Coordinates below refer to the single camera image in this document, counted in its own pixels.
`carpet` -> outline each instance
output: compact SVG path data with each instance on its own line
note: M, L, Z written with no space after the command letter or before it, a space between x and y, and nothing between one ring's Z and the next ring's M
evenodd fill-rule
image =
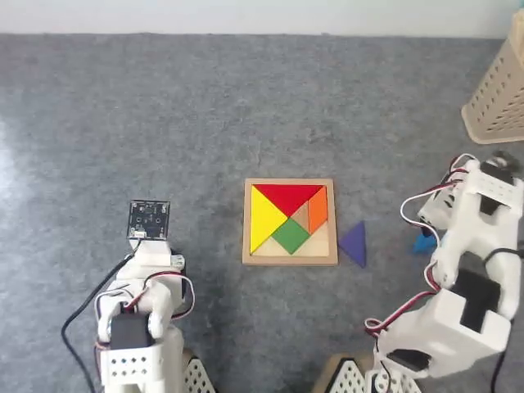
M66 317L129 252L133 198L170 200L196 308L180 322L223 393L302 393L328 357L424 288L403 199L478 146L459 109L500 41L294 36L0 36L0 384L87 391ZM339 235L365 220L368 267L241 264L243 181L333 178ZM415 213L411 206L408 212ZM524 390L517 316L499 393ZM70 337L95 375L91 307ZM495 359L439 380L488 391Z

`perforated plastic part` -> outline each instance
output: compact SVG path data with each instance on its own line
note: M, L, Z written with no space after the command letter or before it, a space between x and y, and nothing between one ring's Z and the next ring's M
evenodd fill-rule
M365 379L353 360L346 360L331 385L329 393L364 393Z
M412 378L398 372L390 373L391 384L387 393L421 393ZM370 370L364 378L357 364L353 360L346 360L327 393L386 393L388 378L385 369Z
M524 140L524 11L513 16L512 29L462 117L477 143Z
M189 362L184 373L184 381L186 393L215 393L204 364L197 358Z
M162 378L160 346L103 350L100 353L100 372L104 386L158 381Z
M371 370L366 373L366 393L421 393L417 383L402 373L384 368Z

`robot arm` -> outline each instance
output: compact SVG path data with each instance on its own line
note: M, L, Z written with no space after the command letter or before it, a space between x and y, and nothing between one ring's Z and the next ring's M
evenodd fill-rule
M95 301L102 385L106 393L183 393L183 336L170 321L192 283L165 239L169 202L133 201L129 218L134 257Z
M430 262L439 290L422 308L374 333L375 368L443 377L506 348L519 304L521 261L500 249L517 249L524 205L524 183L506 164L499 157L468 161L456 186L430 196L419 211L424 223L446 231ZM459 268L467 251L486 262L488 278Z

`plastic crate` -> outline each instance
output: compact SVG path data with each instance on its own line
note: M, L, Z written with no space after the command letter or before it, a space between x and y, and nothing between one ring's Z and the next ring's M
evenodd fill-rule
M524 10L513 16L508 38L462 117L477 143L524 140Z

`tangram puzzle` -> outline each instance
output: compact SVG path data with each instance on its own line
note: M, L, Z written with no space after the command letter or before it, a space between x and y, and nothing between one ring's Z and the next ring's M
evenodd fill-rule
M337 264L333 181L249 178L244 264Z

